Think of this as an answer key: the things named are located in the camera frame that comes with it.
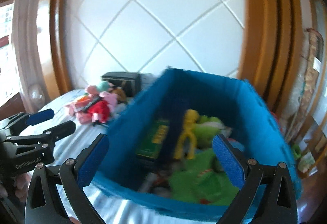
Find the white curtain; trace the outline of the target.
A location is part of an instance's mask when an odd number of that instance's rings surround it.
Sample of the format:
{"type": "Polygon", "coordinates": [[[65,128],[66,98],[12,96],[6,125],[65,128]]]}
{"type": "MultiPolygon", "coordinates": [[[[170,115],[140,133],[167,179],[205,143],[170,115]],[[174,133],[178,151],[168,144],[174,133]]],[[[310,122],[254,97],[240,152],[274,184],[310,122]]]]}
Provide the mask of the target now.
{"type": "Polygon", "coordinates": [[[36,112],[47,99],[37,46],[38,0],[14,0],[12,44],[27,112],[36,112]]]}

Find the dark metal box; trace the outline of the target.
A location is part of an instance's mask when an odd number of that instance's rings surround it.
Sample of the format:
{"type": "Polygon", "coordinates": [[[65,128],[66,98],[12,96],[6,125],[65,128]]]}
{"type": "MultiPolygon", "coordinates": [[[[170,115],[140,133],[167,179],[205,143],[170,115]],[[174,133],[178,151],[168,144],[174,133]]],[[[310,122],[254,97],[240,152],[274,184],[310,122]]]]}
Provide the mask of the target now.
{"type": "Polygon", "coordinates": [[[101,76],[117,88],[121,88],[127,97],[134,97],[141,91],[141,74],[134,72],[107,72],[101,76]]]}

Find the green frog plush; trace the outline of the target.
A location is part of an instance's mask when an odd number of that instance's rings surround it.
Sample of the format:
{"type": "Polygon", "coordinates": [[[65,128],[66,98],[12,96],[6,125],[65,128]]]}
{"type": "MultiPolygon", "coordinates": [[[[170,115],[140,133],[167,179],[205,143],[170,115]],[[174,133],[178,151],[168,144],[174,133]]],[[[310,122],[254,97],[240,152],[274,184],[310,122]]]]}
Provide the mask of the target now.
{"type": "Polygon", "coordinates": [[[225,137],[229,137],[232,133],[232,128],[225,126],[217,117],[201,115],[192,132],[197,139],[197,148],[206,149],[212,147],[212,141],[216,135],[222,134],[225,137]]]}

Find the green cloth in bin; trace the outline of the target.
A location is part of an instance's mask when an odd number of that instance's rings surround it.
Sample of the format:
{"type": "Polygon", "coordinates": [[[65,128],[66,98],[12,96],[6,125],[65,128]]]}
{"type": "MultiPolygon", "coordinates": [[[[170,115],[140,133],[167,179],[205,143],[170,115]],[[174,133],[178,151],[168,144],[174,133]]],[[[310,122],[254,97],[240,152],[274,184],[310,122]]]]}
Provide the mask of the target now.
{"type": "Polygon", "coordinates": [[[218,159],[212,149],[186,160],[182,170],[169,178],[171,198],[178,201],[228,206],[238,193],[224,171],[218,171],[218,159]]]}

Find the wooden headboard frame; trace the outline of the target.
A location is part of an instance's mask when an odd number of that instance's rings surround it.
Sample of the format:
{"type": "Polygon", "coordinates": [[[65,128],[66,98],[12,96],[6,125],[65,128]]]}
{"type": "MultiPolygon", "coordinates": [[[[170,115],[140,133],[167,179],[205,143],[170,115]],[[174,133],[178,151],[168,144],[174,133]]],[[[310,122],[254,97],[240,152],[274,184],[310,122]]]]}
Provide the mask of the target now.
{"type": "Polygon", "coordinates": [[[238,78],[248,80],[278,117],[297,78],[302,41],[300,0],[245,0],[238,78]]]}

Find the pink plush toy pile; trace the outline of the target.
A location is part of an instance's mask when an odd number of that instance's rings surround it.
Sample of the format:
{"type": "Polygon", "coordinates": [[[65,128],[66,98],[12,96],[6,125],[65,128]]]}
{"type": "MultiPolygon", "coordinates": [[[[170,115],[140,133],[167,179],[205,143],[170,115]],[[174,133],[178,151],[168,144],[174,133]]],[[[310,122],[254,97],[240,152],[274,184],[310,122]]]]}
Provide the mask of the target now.
{"type": "Polygon", "coordinates": [[[74,99],[66,105],[68,108],[68,114],[71,117],[76,117],[80,124],[93,123],[91,121],[91,115],[87,114],[85,109],[100,94],[97,91],[96,86],[87,86],[85,92],[86,94],[74,99]]]}

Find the green box in bin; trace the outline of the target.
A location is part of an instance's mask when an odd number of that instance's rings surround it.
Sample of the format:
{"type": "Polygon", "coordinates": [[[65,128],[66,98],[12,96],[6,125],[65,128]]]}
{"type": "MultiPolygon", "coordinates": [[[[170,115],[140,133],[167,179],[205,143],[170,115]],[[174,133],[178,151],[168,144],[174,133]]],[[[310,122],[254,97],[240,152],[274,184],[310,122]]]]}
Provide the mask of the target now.
{"type": "Polygon", "coordinates": [[[147,129],[136,150],[136,156],[156,160],[167,137],[170,122],[167,119],[158,119],[154,121],[147,129]]]}

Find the blue fabric storage bin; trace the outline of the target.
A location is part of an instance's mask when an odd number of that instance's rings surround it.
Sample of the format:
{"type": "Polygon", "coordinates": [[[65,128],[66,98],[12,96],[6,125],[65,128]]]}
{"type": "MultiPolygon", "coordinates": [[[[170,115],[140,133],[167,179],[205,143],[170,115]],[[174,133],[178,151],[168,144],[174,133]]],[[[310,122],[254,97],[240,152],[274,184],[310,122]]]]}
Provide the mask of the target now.
{"type": "Polygon", "coordinates": [[[166,70],[109,125],[106,132],[109,150],[95,174],[94,185],[107,195],[131,200],[161,215],[192,221],[217,221],[226,206],[181,202],[138,191],[146,174],[141,170],[135,152],[145,130],[156,119],[169,120],[167,148],[163,153],[163,158],[169,159],[188,109],[218,117],[231,127],[232,138],[244,146],[246,157],[264,165],[285,162],[295,196],[301,197],[303,189],[291,148],[253,86],[247,81],[182,69],[166,70]]]}

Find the teal plush toy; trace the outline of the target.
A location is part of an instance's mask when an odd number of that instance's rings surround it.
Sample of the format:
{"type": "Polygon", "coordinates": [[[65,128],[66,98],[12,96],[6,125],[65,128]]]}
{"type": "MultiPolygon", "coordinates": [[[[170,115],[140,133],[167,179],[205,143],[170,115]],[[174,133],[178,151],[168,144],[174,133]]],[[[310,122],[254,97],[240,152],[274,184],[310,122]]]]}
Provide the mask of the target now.
{"type": "Polygon", "coordinates": [[[96,89],[99,93],[108,92],[110,88],[111,88],[111,83],[109,83],[108,81],[102,81],[96,86],[96,89]]]}

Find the red dress pig plush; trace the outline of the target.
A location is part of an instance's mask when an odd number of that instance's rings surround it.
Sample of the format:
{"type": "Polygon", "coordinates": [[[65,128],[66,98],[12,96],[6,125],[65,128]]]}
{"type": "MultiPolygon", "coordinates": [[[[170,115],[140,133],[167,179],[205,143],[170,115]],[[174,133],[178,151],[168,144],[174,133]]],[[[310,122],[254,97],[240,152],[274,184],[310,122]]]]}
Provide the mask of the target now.
{"type": "Polygon", "coordinates": [[[85,109],[87,114],[91,115],[93,123],[105,124],[111,117],[118,104],[118,95],[109,92],[100,92],[100,94],[85,109]]]}

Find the yellow figure toy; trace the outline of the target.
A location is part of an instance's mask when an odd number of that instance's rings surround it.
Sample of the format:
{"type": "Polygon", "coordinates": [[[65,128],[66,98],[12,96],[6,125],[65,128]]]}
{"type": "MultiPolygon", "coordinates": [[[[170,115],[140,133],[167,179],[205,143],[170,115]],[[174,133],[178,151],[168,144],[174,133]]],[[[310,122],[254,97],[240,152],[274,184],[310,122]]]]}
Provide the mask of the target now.
{"type": "Polygon", "coordinates": [[[174,159],[180,160],[184,156],[184,143],[188,139],[189,147],[187,151],[187,159],[195,158],[195,149],[197,146],[197,138],[193,133],[193,129],[199,119],[199,113],[193,109],[189,109],[184,114],[182,132],[178,137],[178,141],[175,147],[174,159]]]}

